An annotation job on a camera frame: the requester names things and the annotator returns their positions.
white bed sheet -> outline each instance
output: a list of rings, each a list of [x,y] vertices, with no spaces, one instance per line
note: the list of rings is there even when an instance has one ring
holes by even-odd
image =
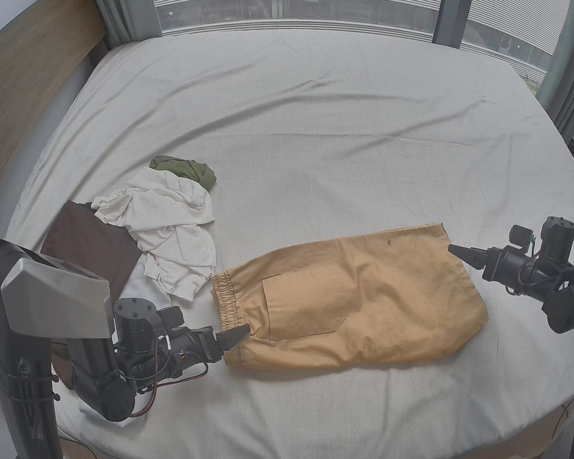
[[[511,226],[574,221],[574,161],[510,66],[393,37],[269,30],[110,52],[53,135],[8,239],[37,246],[68,200],[124,186],[156,154],[217,174],[219,271],[269,250],[443,222],[503,246]],[[574,331],[467,268],[489,322],[442,361],[336,371],[211,367],[160,390],[140,425],[87,419],[59,383],[61,429],[122,459],[444,458],[500,441],[574,395]],[[220,329],[207,284],[178,303]]]

khaki pants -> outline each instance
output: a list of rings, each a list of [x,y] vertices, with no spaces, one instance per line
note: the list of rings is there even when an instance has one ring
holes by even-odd
[[[258,369],[440,359],[487,322],[442,225],[307,243],[213,276],[222,329],[251,325],[225,354]]]

back pocket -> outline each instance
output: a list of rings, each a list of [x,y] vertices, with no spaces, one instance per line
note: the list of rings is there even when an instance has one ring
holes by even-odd
[[[262,280],[270,340],[335,332],[350,308],[352,284],[340,267],[314,267]]]

brown garment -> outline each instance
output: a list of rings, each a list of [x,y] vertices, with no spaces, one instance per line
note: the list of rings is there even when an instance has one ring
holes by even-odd
[[[106,279],[115,302],[141,256],[127,229],[105,225],[93,211],[68,201],[49,228],[40,253],[87,269]],[[51,343],[51,363],[72,389],[72,362],[65,340]]]
[[[213,276],[222,329],[251,325],[224,356],[258,369],[440,359],[487,322],[442,225],[307,243]]]

curtain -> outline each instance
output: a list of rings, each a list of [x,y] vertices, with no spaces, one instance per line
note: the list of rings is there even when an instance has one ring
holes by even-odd
[[[536,98],[569,141],[574,129],[574,0],[570,0],[566,24]]]
[[[107,26],[107,47],[161,37],[153,0],[96,0]]]

